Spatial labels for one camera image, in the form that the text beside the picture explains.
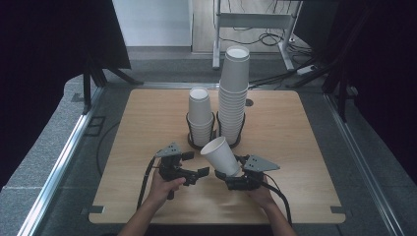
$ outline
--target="gray floor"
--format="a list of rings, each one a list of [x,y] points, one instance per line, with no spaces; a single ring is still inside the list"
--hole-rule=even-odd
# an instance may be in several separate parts
[[[124,71],[136,79],[152,83],[217,83],[221,73],[211,69],[210,55],[193,54],[189,48],[130,48],[129,55],[132,70]],[[251,80],[283,71],[284,65],[279,55],[252,56]],[[135,88],[109,72],[105,74],[109,84],[93,114],[94,117],[105,117],[102,131],[95,137],[95,127],[86,130],[89,136],[82,137],[36,235],[102,235],[117,233],[122,227],[117,224],[97,225],[88,221],[88,211],[100,180],[100,172],[117,132],[117,122],[123,115],[129,91]],[[293,77],[262,89],[286,89],[285,85],[300,79]],[[321,93],[323,80],[317,79],[296,90],[342,203],[343,209],[336,210],[346,213],[346,221],[337,225],[295,224],[294,228],[299,235],[389,235],[384,218]],[[2,189],[0,235],[16,235],[19,232],[82,109],[82,78],[77,77],[66,85],[62,102],[48,126],[8,185]],[[404,235],[415,235],[416,186],[352,101],[347,103],[346,115],[347,126],[392,206]],[[153,230],[154,235],[160,235],[160,231]],[[184,235],[199,231],[194,230],[190,229]],[[223,234],[220,235],[230,233],[232,229],[222,230]]]

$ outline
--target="wooden table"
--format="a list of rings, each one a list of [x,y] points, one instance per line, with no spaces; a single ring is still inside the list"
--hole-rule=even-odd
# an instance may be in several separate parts
[[[217,111],[218,90],[210,90],[211,108]],[[143,176],[155,153],[172,142],[183,152],[187,143],[185,120],[188,89],[135,89],[127,103],[93,205],[103,213],[90,213],[93,223],[125,223],[136,210]],[[242,140],[232,151],[256,154],[281,168],[269,171],[286,196],[294,223],[341,223],[343,213],[332,213],[340,201],[303,105],[295,91],[250,90],[254,105],[246,107]],[[195,150],[184,169],[197,170],[209,163]],[[275,201],[285,215],[282,200]],[[167,201],[152,223],[162,224],[266,224],[261,209],[243,192],[228,191],[224,182],[210,175],[196,185],[182,186]]]

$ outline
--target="white paper cup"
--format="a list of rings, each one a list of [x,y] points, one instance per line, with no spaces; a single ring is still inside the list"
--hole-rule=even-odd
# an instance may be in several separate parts
[[[220,85],[231,92],[247,89],[249,82],[249,49],[244,46],[230,46],[221,71]]]
[[[204,125],[212,119],[209,92],[202,87],[190,90],[188,119],[196,125]]]
[[[201,155],[215,170],[227,176],[236,176],[240,171],[239,164],[225,137],[218,137],[206,144]]]

